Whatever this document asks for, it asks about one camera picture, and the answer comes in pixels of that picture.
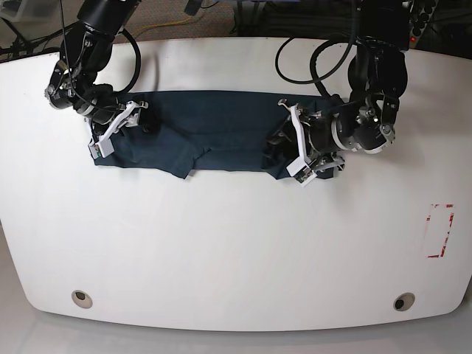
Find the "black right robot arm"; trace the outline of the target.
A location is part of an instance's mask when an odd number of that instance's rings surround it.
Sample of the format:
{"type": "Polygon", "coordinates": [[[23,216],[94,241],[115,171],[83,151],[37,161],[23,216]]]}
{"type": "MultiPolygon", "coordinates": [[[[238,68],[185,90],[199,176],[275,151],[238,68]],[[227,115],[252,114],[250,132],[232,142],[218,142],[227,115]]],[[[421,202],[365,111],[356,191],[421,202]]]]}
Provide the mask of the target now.
{"type": "Polygon", "coordinates": [[[139,1],[85,1],[77,23],[63,31],[60,59],[45,90],[49,104],[59,110],[73,108],[89,118],[92,125],[109,125],[125,110],[122,101],[136,84],[141,71],[141,52],[125,29],[139,1]],[[98,72],[109,63],[113,42],[123,34],[135,53],[131,81],[116,91],[110,84],[96,84],[98,72]]]}

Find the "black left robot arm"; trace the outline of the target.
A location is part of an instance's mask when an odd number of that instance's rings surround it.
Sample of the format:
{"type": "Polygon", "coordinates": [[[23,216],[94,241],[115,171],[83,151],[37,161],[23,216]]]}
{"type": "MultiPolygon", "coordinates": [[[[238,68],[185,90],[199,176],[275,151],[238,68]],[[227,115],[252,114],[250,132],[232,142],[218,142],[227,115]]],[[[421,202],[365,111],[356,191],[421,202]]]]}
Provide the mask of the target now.
{"type": "Polygon", "coordinates": [[[401,1],[352,1],[350,7],[350,34],[330,38],[313,51],[310,79],[291,79],[274,64],[285,82],[313,85],[320,96],[312,109],[297,107],[298,119],[288,118],[268,136],[263,168],[294,162],[300,144],[308,166],[314,167],[324,159],[334,162],[340,150],[376,154],[394,142],[400,97],[408,83],[409,10],[401,1]],[[356,54],[347,73],[351,92],[343,101],[328,92],[324,81],[340,69],[352,48],[356,54]],[[296,121],[301,137],[296,137],[296,121]]]}

